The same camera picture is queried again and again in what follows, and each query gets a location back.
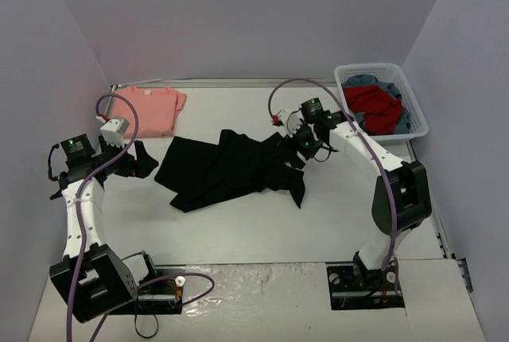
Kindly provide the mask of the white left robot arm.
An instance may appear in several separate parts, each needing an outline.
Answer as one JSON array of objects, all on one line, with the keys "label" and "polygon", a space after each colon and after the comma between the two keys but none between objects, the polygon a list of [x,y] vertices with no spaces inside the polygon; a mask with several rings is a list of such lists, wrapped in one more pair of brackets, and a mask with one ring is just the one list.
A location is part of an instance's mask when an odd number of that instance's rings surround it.
[{"label": "white left robot arm", "polygon": [[67,241],[60,262],[52,265],[49,277],[72,315],[85,323],[120,308],[143,293],[154,291],[160,273],[148,265],[133,273],[107,245],[103,228],[104,183],[112,175],[148,177],[158,166],[142,141],[134,141],[134,154],[109,146],[99,139],[95,152],[86,135],[60,143],[67,170],[56,177],[59,189],[54,198],[63,198],[67,210]]}]

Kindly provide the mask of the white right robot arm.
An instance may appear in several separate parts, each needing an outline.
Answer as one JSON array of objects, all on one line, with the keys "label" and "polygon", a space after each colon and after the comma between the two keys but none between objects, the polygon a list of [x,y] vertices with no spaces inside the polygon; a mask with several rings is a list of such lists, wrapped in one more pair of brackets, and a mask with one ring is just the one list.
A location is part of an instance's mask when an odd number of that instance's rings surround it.
[{"label": "white right robot arm", "polygon": [[324,110],[318,98],[304,102],[294,111],[280,110],[271,119],[285,130],[285,148],[299,161],[327,149],[346,157],[374,178],[373,228],[352,259],[355,284],[370,289],[395,262],[394,254],[402,241],[431,215],[424,165],[395,156],[343,111]]}]

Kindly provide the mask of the black t-shirt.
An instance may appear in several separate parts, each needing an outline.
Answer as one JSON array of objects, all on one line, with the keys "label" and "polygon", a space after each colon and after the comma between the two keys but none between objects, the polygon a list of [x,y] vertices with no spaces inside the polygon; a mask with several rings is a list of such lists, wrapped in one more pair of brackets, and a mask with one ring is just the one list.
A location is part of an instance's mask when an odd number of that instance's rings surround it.
[{"label": "black t-shirt", "polygon": [[177,195],[170,205],[192,212],[265,189],[285,190],[300,207],[304,172],[263,141],[222,130],[217,144],[175,137],[154,180]]}]

